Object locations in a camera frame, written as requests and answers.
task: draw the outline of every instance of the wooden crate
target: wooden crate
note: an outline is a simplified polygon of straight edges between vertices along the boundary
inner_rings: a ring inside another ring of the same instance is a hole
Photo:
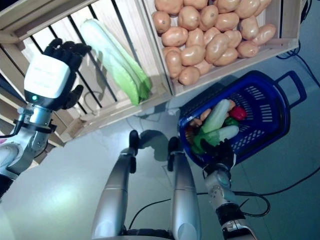
[[[168,77],[163,46],[151,18],[155,11],[154,0],[19,0],[0,12],[0,73],[24,98],[24,77],[32,57],[40,54],[54,37],[80,42],[82,37],[77,29],[85,19],[92,18],[106,24],[141,64],[152,81],[152,94],[139,106],[132,106],[94,53],[83,59],[75,81],[75,84],[84,85],[79,103],[52,116],[58,127],[50,141],[61,146],[75,137],[163,103],[172,95],[178,96],[216,82],[235,71],[296,48],[303,1],[273,0],[258,16],[260,25],[274,24],[277,33],[256,57],[215,67],[197,84],[182,86],[172,83]],[[12,124],[17,107],[24,103],[5,92],[0,92],[0,100],[2,112],[10,110],[5,114],[7,122]]]
[[[19,0],[0,12],[0,73],[24,98],[24,77],[30,60],[55,38],[81,42],[78,28],[86,19],[97,18],[112,31],[140,63],[152,82],[149,99],[132,106],[92,52],[86,56],[75,85],[84,86],[78,104],[53,115],[58,144],[166,102],[172,97],[151,26],[139,0]],[[0,108],[10,106],[12,121],[22,102],[3,95]]]
[[[192,91],[208,83],[214,83],[224,76],[230,75],[238,70],[247,68],[263,60],[277,56],[281,53],[298,47],[301,7],[304,0],[272,0],[271,4],[257,17],[259,26],[264,24],[274,24],[277,32],[273,39],[262,46],[257,56],[246,59],[238,59],[236,62],[223,66],[214,67],[210,72],[200,77],[199,81],[191,86],[183,86],[177,81],[171,82],[170,87],[175,96]],[[161,38],[158,36],[152,13],[156,11],[154,0],[143,0],[140,7],[145,10],[145,19],[152,25],[152,34],[156,39],[158,52],[165,65],[162,49],[164,48]],[[171,18],[171,25],[177,25],[177,17]]]

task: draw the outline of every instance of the green vegetable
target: green vegetable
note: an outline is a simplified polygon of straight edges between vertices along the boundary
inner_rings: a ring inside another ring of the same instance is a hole
[[[204,133],[209,133],[222,127],[228,112],[230,102],[227,99],[221,100],[206,118],[201,130]]]
[[[86,20],[80,32],[133,105],[149,97],[152,84],[148,76],[102,23]]]
[[[206,140],[212,146],[217,146],[220,143],[220,141],[224,141],[225,139],[231,139],[234,136],[236,136],[238,132],[239,128],[235,125],[226,126],[211,132],[203,132],[200,129],[200,132],[193,139],[194,147],[191,149],[197,151],[194,152],[196,154],[203,154],[205,153],[205,151],[201,147],[201,139]]]
[[[228,117],[226,120],[224,120],[223,125],[224,126],[231,126],[231,125],[239,126],[239,122],[237,120],[235,120],[233,117]]]

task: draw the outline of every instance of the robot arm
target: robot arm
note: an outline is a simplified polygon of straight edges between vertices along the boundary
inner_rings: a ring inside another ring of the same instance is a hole
[[[217,214],[224,239],[258,240],[241,212],[234,192],[231,191],[230,170],[236,163],[236,155],[228,140],[225,139],[215,147],[202,140],[201,146],[214,158],[214,163],[204,169],[207,172],[204,181],[209,202]]]
[[[24,79],[27,106],[18,109],[12,133],[0,136],[6,138],[0,145],[0,198],[46,148],[49,135],[56,130],[53,112],[69,109],[79,100],[83,86],[71,89],[82,58],[90,50],[85,44],[63,44],[56,38],[31,61]]]

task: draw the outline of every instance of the black cable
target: black cable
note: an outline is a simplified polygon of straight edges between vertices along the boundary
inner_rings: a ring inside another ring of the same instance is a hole
[[[134,224],[135,219],[137,218],[137,216],[139,215],[139,213],[141,213],[144,209],[146,209],[147,207],[150,207],[150,206],[152,206],[152,205],[164,203],[164,202],[167,202],[167,201],[170,201],[170,200],[171,200],[171,198],[168,198],[168,199],[165,199],[165,200],[162,200],[162,201],[155,201],[155,202],[150,203],[150,204],[144,206],[143,208],[141,208],[141,209],[134,215],[134,217],[133,217],[133,219],[132,219],[132,221],[131,221],[131,223],[130,223],[130,225],[129,225],[129,229],[131,229],[132,225]]]
[[[308,7],[307,11],[305,12],[305,15],[304,15],[303,20],[306,20],[308,14],[309,14],[309,12],[310,12],[310,9],[311,9],[312,0],[309,0],[309,1],[310,1],[310,2],[309,2],[309,7]]]
[[[255,193],[255,192],[251,192],[251,191],[233,191],[233,193],[236,196],[258,197],[258,198],[261,198],[266,203],[266,209],[265,209],[265,211],[263,213],[253,214],[253,213],[248,213],[248,212],[242,212],[243,215],[246,215],[246,216],[249,216],[249,217],[253,217],[253,218],[261,218],[261,217],[267,215],[270,212],[270,208],[271,208],[270,202],[269,202],[268,199],[266,199],[261,194],[258,194],[258,193]]]
[[[309,67],[309,65],[307,64],[307,62],[299,55],[297,54],[296,57],[298,57],[306,66],[306,68],[308,69],[313,81],[315,82],[315,84],[320,88],[320,83],[318,82],[316,76],[314,75],[314,73],[311,71],[311,68]]]
[[[310,173],[309,175],[305,176],[304,178],[302,178],[301,180],[297,181],[296,183],[284,188],[284,189],[281,189],[279,191],[274,191],[274,192],[269,192],[269,193],[263,193],[263,194],[260,194],[261,196],[270,196],[270,195],[275,195],[275,194],[279,194],[279,193],[283,193],[284,191],[287,191],[289,189],[292,189],[293,187],[297,186],[298,184],[304,182],[305,180],[311,178],[313,175],[315,175],[318,171],[320,170],[320,166],[314,170],[312,173]]]
[[[247,213],[247,212],[244,212],[243,214],[249,216],[249,217],[263,217],[265,215],[268,214],[268,212],[270,211],[270,208],[271,208],[271,205],[270,205],[270,202],[268,201],[268,199],[266,199],[264,196],[270,196],[270,195],[275,195],[275,194],[279,194],[279,193],[283,193],[284,191],[287,191],[295,186],[297,186],[298,184],[304,182],[305,180],[311,178],[313,175],[315,175],[318,171],[320,170],[320,166],[314,170],[312,173],[310,173],[309,175],[305,176],[304,178],[302,178],[301,180],[297,181],[296,183],[284,188],[284,189],[281,189],[281,190],[278,190],[278,191],[274,191],[274,192],[269,192],[269,193],[262,193],[262,194],[258,194],[258,193],[255,193],[255,192],[249,192],[249,191],[234,191],[233,193],[235,195],[238,195],[238,196],[250,196],[250,197],[258,197],[258,198],[261,198],[262,200],[264,200],[267,204],[267,208],[266,210],[263,212],[263,213],[260,213],[260,214],[251,214],[251,213]],[[197,195],[207,195],[208,193],[207,192],[198,192]],[[162,200],[162,201],[156,201],[156,202],[153,202],[153,203],[150,203],[146,206],[144,206],[143,208],[141,208],[133,217],[131,223],[130,223],[130,226],[129,226],[129,229],[131,229],[135,219],[137,218],[137,216],[139,215],[139,213],[141,213],[144,209],[146,209],[147,207],[149,206],[152,206],[152,205],[155,205],[155,204],[159,204],[159,203],[163,203],[163,202],[167,202],[171,200],[171,198],[168,198],[168,199],[165,199],[165,200]]]
[[[314,75],[314,73],[312,72],[310,66],[307,64],[307,62],[299,55],[299,52],[301,50],[301,42],[299,40],[299,45],[297,48],[293,49],[293,50],[290,50],[288,52],[285,52],[284,55],[285,56],[281,56],[281,55],[278,55],[276,56],[278,59],[281,59],[281,60],[286,60],[286,59],[289,59],[289,58],[292,58],[292,57],[297,57],[299,58],[303,63],[304,65],[306,66],[306,68],[308,69],[309,71],[309,74],[312,78],[312,80],[314,81],[314,83],[320,88],[320,83],[319,81],[317,80],[316,76]]]
[[[23,124],[23,120],[22,121],[17,121],[15,126],[14,126],[14,129],[13,129],[13,133],[12,134],[8,134],[8,135],[2,135],[0,136],[0,139],[7,139],[7,138],[11,138],[15,135],[17,135],[22,127],[22,124]]]

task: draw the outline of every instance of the red pepper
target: red pepper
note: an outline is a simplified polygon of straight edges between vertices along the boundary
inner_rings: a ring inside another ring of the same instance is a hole
[[[242,107],[235,106],[234,108],[232,108],[231,111],[229,111],[229,115],[230,117],[233,117],[235,120],[241,121],[246,118],[247,113]]]

